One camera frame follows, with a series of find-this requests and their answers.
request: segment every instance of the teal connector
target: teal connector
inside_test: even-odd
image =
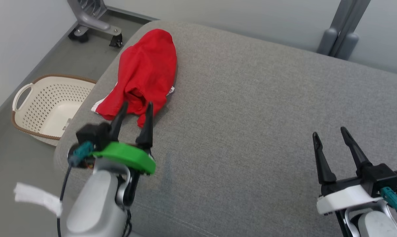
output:
[[[74,150],[73,155],[68,160],[69,164],[76,167],[82,160],[87,158],[90,153],[93,152],[93,150],[94,146],[91,142],[84,142],[83,144],[81,144],[81,146]]]
[[[389,187],[382,188],[382,198],[397,212],[397,194]]]

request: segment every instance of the beige plastic basket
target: beige plastic basket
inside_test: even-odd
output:
[[[56,146],[95,83],[72,75],[51,74],[38,78],[15,95],[13,125],[40,141]],[[17,108],[20,96],[29,88],[30,92]]]

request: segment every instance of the white cable label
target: white cable label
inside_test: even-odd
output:
[[[16,183],[14,193],[15,201],[44,206],[55,213],[57,217],[60,217],[62,214],[62,203],[59,201],[59,198],[42,189],[24,183]]]

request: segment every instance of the black caster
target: black caster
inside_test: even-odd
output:
[[[109,44],[111,47],[120,48],[122,47],[122,34],[117,36],[113,36],[111,39],[111,43]]]
[[[78,42],[81,42],[81,43],[89,41],[89,36],[87,35],[87,33],[84,33],[82,36],[76,36],[74,34],[75,31],[76,31],[76,29],[72,30],[71,33],[69,33],[68,38],[70,40],[73,40],[73,41],[77,40]]]

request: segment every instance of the gray fabric surface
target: gray fabric surface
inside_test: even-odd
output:
[[[373,164],[397,169],[397,75],[335,58],[182,22],[154,21],[127,43],[161,28],[178,56],[175,92],[155,118],[156,174],[142,177],[134,231],[147,236],[341,236],[320,216],[312,133],[319,132],[338,179],[355,175],[340,126]],[[66,170],[75,131],[103,119],[90,108],[117,80],[103,74],[55,152]],[[140,129],[127,116],[120,140]],[[73,170],[76,195],[88,171]]]

